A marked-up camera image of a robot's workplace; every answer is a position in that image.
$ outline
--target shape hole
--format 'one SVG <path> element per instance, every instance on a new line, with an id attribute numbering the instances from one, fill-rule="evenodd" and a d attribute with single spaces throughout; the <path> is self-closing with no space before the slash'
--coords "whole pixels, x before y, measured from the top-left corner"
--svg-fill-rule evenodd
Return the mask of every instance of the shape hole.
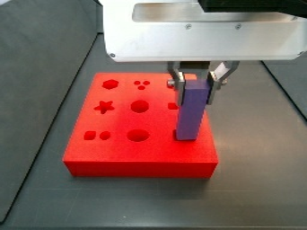
<path id="1" fill-rule="evenodd" d="M 127 137 L 131 141 L 141 142 L 148 139 L 148 132 L 143 129 L 133 129 L 127 133 Z"/>
<path id="2" fill-rule="evenodd" d="M 105 131 L 100 133 L 100 139 L 106 140 L 110 137 L 110 132 Z"/>
<path id="3" fill-rule="evenodd" d="M 119 82 L 115 80 L 108 80 L 102 83 L 101 87 L 110 90 L 119 86 Z"/>
<path id="4" fill-rule="evenodd" d="M 172 138 L 173 138 L 173 140 L 176 140 L 176 141 L 177 141 L 176 129 L 172 131 Z"/>
<path id="5" fill-rule="evenodd" d="M 94 131 L 86 131 L 84 134 L 84 139 L 85 140 L 93 140 L 96 137 L 96 132 Z"/>
<path id="6" fill-rule="evenodd" d="M 148 102 L 139 100 L 131 104 L 131 110 L 136 113 L 145 112 L 148 110 Z"/>
<path id="7" fill-rule="evenodd" d="M 176 105 L 176 103 L 168 103 L 168 109 L 169 110 L 172 110 L 172 111 L 175 111 L 175 110 L 177 110 L 177 105 Z"/>
<path id="8" fill-rule="evenodd" d="M 100 101 L 100 106 L 93 108 L 94 111 L 100 111 L 100 114 L 105 114 L 106 111 L 113 111 L 112 101 L 104 102 Z"/>

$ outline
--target red shape sorter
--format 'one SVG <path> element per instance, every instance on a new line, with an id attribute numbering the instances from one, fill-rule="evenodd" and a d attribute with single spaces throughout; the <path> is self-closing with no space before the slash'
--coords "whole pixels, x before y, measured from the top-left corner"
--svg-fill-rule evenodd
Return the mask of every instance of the red shape sorter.
<path id="1" fill-rule="evenodd" d="M 196 141 L 173 138 L 168 74 L 96 74 L 64 163 L 73 176 L 208 178 L 219 159 L 207 115 Z"/>

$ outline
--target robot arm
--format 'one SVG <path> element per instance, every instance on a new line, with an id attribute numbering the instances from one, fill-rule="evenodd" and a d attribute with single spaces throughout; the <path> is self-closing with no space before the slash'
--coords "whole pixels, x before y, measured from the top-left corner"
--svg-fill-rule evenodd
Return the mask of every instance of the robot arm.
<path id="1" fill-rule="evenodd" d="M 293 59 L 307 50 L 307 19 L 297 17 L 307 16 L 301 0 L 98 1 L 113 61 L 169 62 L 180 140 L 196 138 L 205 106 L 239 61 Z M 208 73 L 208 62 L 216 60 L 227 61 Z M 197 67 L 184 66 L 191 62 Z M 195 80 L 184 79 L 188 73 Z"/>

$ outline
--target gray table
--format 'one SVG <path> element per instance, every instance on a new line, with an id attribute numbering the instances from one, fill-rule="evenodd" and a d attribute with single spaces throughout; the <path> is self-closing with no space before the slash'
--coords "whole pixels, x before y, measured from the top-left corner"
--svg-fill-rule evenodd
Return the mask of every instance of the gray table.
<path id="1" fill-rule="evenodd" d="M 0 223 L 5 220 L 53 117 L 97 35 L 93 1 L 2 2 Z"/>
<path id="2" fill-rule="evenodd" d="M 307 227 L 307 128 L 260 62 L 243 62 L 208 115 L 219 152 L 211 180 L 73 178 L 61 162 L 96 72 L 165 72 L 115 64 L 97 37 L 6 227 Z"/>
<path id="3" fill-rule="evenodd" d="M 307 119 L 307 54 L 291 61 L 265 61 L 264 64 Z"/>

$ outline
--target purple block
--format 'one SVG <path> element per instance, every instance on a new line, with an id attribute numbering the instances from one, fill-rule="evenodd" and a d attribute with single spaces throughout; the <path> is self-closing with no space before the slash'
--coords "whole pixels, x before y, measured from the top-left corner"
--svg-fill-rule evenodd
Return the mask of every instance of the purple block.
<path id="1" fill-rule="evenodd" d="M 196 140 L 208 92 L 207 79 L 185 80 L 183 106 L 179 109 L 177 116 L 177 140 Z"/>

